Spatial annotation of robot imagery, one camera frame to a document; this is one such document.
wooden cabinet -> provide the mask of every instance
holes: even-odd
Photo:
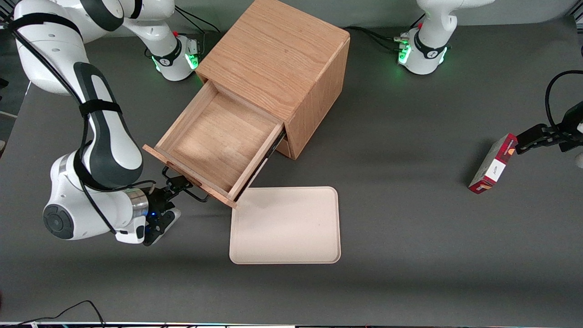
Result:
[[[275,147],[298,158],[340,95],[349,41],[277,0],[256,0],[196,69],[202,89],[144,149],[236,207]]]

black cable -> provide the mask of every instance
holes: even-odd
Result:
[[[125,190],[127,188],[134,188],[136,186],[139,186],[140,184],[146,184],[146,183],[156,184],[156,182],[154,180],[144,180],[144,181],[139,181],[139,182],[136,182],[136,183],[129,184],[129,185],[125,186],[125,187],[119,187],[119,188],[108,189],[108,190],[98,190],[98,191],[103,191],[103,192],[106,192],[106,193],[109,193],[109,192],[112,192],[112,191],[122,191],[122,190]]]
[[[186,19],[187,21],[189,21],[192,25],[196,26],[196,28],[201,31],[202,33],[202,51],[201,51],[201,56],[205,53],[205,43],[206,43],[206,32],[200,28],[200,26],[198,26],[195,22],[193,22],[191,19],[189,19],[188,17],[186,17],[181,11],[176,11],[177,13],[179,13],[182,17],[184,17],[184,19]]]
[[[12,21],[12,15],[14,15],[14,8],[12,8],[12,11],[10,11],[8,13],[8,15],[6,15],[4,17],[4,19],[2,20],[2,23],[4,24],[4,27],[6,28],[6,24],[10,23]]]
[[[20,34],[20,32],[18,32],[17,30],[12,30],[11,32],[14,38],[16,38],[18,42],[20,42],[29,52],[31,52],[32,55],[35,56],[38,59],[38,61],[40,61],[55,76],[59,83],[61,83],[65,90],[67,90],[67,92],[73,97],[77,105],[80,106],[82,102],[81,98],[79,97],[79,95],[77,95],[77,93],[75,92],[73,87],[69,84],[69,82],[67,82],[65,78],[61,75],[61,73],[57,71],[57,69],[50,62],[48,62],[48,60],[44,58],[43,55],[41,55],[41,53],[38,50],[36,50],[36,48]]]
[[[423,13],[423,15],[421,15],[421,17],[417,18],[417,20],[411,24],[411,26],[409,26],[410,29],[414,28],[415,25],[417,25],[417,23],[419,23],[420,20],[422,20],[425,17],[425,13]]]
[[[569,75],[569,74],[582,74],[583,75],[583,71],[578,70],[578,69],[572,69],[570,71],[564,71],[564,72],[561,72],[561,73],[557,74],[549,82],[549,85],[547,86],[547,89],[545,91],[545,110],[546,110],[547,119],[549,120],[550,126],[557,132],[557,134],[559,135],[559,137],[561,139],[563,139],[563,141],[568,142],[571,145],[583,146],[583,142],[569,139],[569,137],[567,135],[565,135],[564,132],[559,131],[559,128],[557,127],[557,124],[555,124],[555,122],[553,120],[553,115],[550,112],[550,104],[549,104],[550,91],[553,89],[554,83],[557,82],[557,80],[560,79],[561,76],[565,76],[565,75]]]
[[[2,5],[0,5],[0,9],[2,9],[2,11],[4,11],[6,13],[6,19],[9,17],[8,15],[10,15],[10,11],[7,11],[6,8],[4,8]]]
[[[79,149],[77,149],[77,156],[79,157],[79,160],[81,163],[83,163],[83,150],[85,149],[85,141],[87,140],[87,131],[89,130],[88,125],[89,125],[89,123],[87,122],[87,118],[85,117],[83,119],[83,137],[81,138],[81,145],[79,146]],[[117,234],[117,232],[115,231],[113,226],[111,226],[111,223],[109,223],[106,216],[103,214],[103,212],[101,211],[99,206],[97,206],[97,204],[95,203],[95,201],[93,200],[93,198],[91,197],[89,192],[87,191],[87,187],[81,181],[81,179],[79,179],[79,184],[81,184],[81,189],[83,189],[83,193],[85,194],[85,197],[87,197],[87,200],[89,200],[93,209],[97,212],[99,217],[107,225],[107,228],[110,230],[110,232],[113,233],[114,235]]]
[[[364,27],[360,27],[360,26],[347,26],[344,28],[345,30],[357,30],[357,31],[362,31],[365,32],[366,34],[372,34],[375,37],[378,37],[379,39],[382,40],[386,40],[386,41],[392,41],[393,38],[392,37],[387,37],[381,34],[378,34],[375,31],[369,30],[369,29],[365,29]]]
[[[201,22],[203,22],[203,23],[206,23],[206,24],[208,24],[208,25],[212,26],[212,27],[213,27],[213,28],[214,28],[214,29],[215,29],[215,30],[216,30],[218,33],[220,33],[220,30],[219,30],[219,28],[218,28],[218,27],[216,27],[215,25],[213,25],[213,24],[211,24],[211,23],[209,23],[209,22],[205,21],[204,19],[202,19],[202,18],[200,18],[200,17],[198,17],[198,16],[196,16],[196,15],[194,15],[194,14],[192,14],[192,13],[189,13],[189,12],[185,11],[184,9],[180,8],[179,6],[175,6],[175,7],[176,7],[176,10],[178,10],[178,11],[181,11],[181,12],[183,12],[183,13],[185,13],[185,14],[189,15],[189,16],[192,16],[192,17],[194,17],[194,18],[196,18],[196,19],[200,20],[200,21],[201,21]]]
[[[28,40],[26,40],[17,30],[12,30],[12,35],[14,35],[14,37],[23,46],[25,46],[55,76],[55,78],[61,83],[61,85],[63,85],[63,87],[67,90],[67,92],[74,98],[77,105],[81,105],[81,103],[82,103],[81,98],[75,92],[75,90],[69,84],[69,82],[67,82],[65,80],[65,78],[61,75],[61,73],[59,71],[57,71],[57,69],[55,69],[55,67],[50,62],[48,62],[48,60],[46,58],[44,58],[43,55],[38,50],[36,50],[36,48],[34,48],[34,46],[32,46],[30,44],[30,42]],[[77,156],[81,160],[81,163],[83,163],[83,150],[85,149],[85,142],[87,140],[87,133],[89,130],[89,128],[88,128],[89,123],[87,122],[87,120],[88,120],[87,117],[85,117],[83,119],[83,136],[82,136],[82,140],[81,140],[81,145],[80,145],[79,149],[77,150]],[[113,226],[111,226],[111,224],[109,223],[109,221],[107,220],[105,215],[102,213],[102,211],[99,209],[99,207],[97,206],[97,204],[95,203],[95,201],[93,200],[93,198],[91,197],[89,192],[87,191],[87,187],[85,186],[84,182],[82,182],[79,179],[79,183],[81,184],[81,189],[83,190],[85,197],[87,197],[87,200],[89,200],[89,203],[91,203],[91,206],[93,207],[93,209],[97,212],[97,214],[99,214],[99,217],[107,225],[107,228],[111,231],[111,233],[113,233],[115,235],[116,234],[115,229],[113,228]],[[113,190],[99,190],[99,191],[120,191],[120,190],[124,190],[130,186],[121,187],[121,188],[117,188],[117,189],[113,189]]]
[[[10,9],[14,9],[14,4],[12,2],[9,2],[8,0],[4,0],[4,3],[7,4]]]
[[[166,178],[166,184],[169,184],[169,182],[170,182],[170,179],[172,179],[172,178],[171,178],[171,177],[169,177],[169,176],[168,176],[168,174],[167,174],[167,172],[168,172],[168,169],[169,169],[169,167],[168,167],[168,166],[165,166],[165,167],[162,169],[162,176],[164,176],[164,177]],[[190,191],[189,191],[189,190],[187,190],[187,189],[182,189],[182,191],[184,191],[184,192],[185,192],[185,193],[187,193],[189,196],[191,196],[192,198],[194,198],[194,199],[198,200],[198,201],[199,201],[199,202],[201,202],[201,203],[206,203],[207,201],[209,201],[209,194],[207,194],[205,198],[200,198],[200,197],[198,197],[197,195],[193,194],[192,192],[190,192]],[[172,197],[170,197],[170,199],[172,199],[172,198],[174,198],[174,197],[178,196],[178,194],[179,194],[179,193],[180,193],[180,192],[177,192],[177,193],[175,193],[174,195],[172,195]]]
[[[26,324],[26,323],[30,323],[30,322],[36,322],[36,321],[41,321],[41,320],[53,320],[53,319],[56,319],[56,318],[62,316],[68,310],[71,310],[72,308],[74,308],[74,307],[76,307],[78,305],[81,305],[83,303],[89,303],[89,304],[91,304],[91,306],[95,310],[95,313],[97,313],[97,316],[99,317],[99,322],[101,323],[101,328],[105,328],[106,322],[105,322],[105,320],[103,320],[103,317],[101,316],[101,313],[99,313],[99,310],[97,309],[97,307],[95,306],[95,304],[93,304],[93,302],[90,301],[90,300],[88,300],[88,299],[86,299],[85,301],[79,302],[79,303],[77,303],[77,304],[75,304],[73,306],[70,306],[70,307],[64,309],[61,313],[57,314],[56,316],[52,316],[52,317],[51,316],[38,317],[36,319],[26,320],[26,321],[22,321],[22,322],[16,323],[16,324],[5,324],[5,325],[0,326],[0,327],[13,327],[13,326],[20,326],[22,324]]]
[[[376,32],[373,32],[373,31],[371,31],[369,29],[365,29],[363,27],[358,27],[358,26],[348,26],[348,27],[345,27],[344,29],[345,30],[358,30],[358,31],[364,32],[364,34],[366,34],[368,37],[370,37],[379,46],[381,46],[381,47],[383,47],[383,48],[385,48],[385,49],[387,49],[389,51],[395,51],[397,53],[401,51],[401,49],[394,48],[394,47],[389,47],[386,44],[384,44],[384,43],[381,42],[381,40],[382,41],[390,41],[392,39],[390,39],[388,37],[385,37],[385,36],[382,36],[382,35],[380,35],[380,34],[378,34]]]
[[[176,12],[177,12],[177,13],[179,13],[179,14],[180,14],[182,17],[184,17],[184,18],[185,18],[187,21],[189,21],[189,22],[190,22],[190,24],[192,24],[192,25],[196,26],[196,28],[197,28],[199,31],[201,31],[201,33],[202,33],[202,34],[205,34],[205,33],[206,33],[205,31],[203,31],[203,30],[201,29],[201,27],[200,27],[200,26],[196,25],[196,23],[195,23],[195,22],[191,21],[191,20],[190,20],[190,18],[186,17],[186,15],[184,15],[184,14],[183,14],[181,11],[176,11]]]

open drawer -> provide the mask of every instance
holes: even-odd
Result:
[[[283,136],[281,119],[207,81],[156,146],[143,148],[235,208]]]

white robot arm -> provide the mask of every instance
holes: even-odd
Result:
[[[180,215],[170,199],[191,187],[187,182],[173,190],[131,187],[142,173],[140,149],[83,45],[126,26],[146,44],[166,79],[182,80],[198,63],[197,46],[162,21],[173,11],[173,0],[22,0],[16,5],[8,29],[17,37],[26,75],[48,92],[72,94],[86,120],[83,138],[87,125],[93,131],[93,140],[51,168],[43,217],[53,235],[75,240],[111,231],[121,242],[149,246]]]
[[[399,64],[415,74],[425,75],[436,70],[443,62],[446,44],[458,26],[453,11],[491,4],[495,0],[417,0],[425,11],[421,29],[414,27],[401,34],[409,38],[408,45],[399,57]]]

table surface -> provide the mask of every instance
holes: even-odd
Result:
[[[460,27],[429,76],[351,34],[340,98],[297,161],[276,153],[253,183],[336,188],[336,264],[235,265],[230,208],[187,195],[153,247],[54,238],[41,219],[49,168],[76,149],[82,121],[70,97],[32,86],[0,160],[0,319],[91,299],[109,321],[580,326],[578,152],[536,149],[512,158],[494,189],[466,188],[493,141],[546,122],[549,80],[583,68],[573,20]],[[201,83],[165,81],[142,51],[137,38],[87,45],[132,135],[153,145]],[[580,100],[578,77],[558,82],[557,119]],[[144,160],[143,178],[163,182],[163,165]],[[64,317],[93,318],[90,308]]]

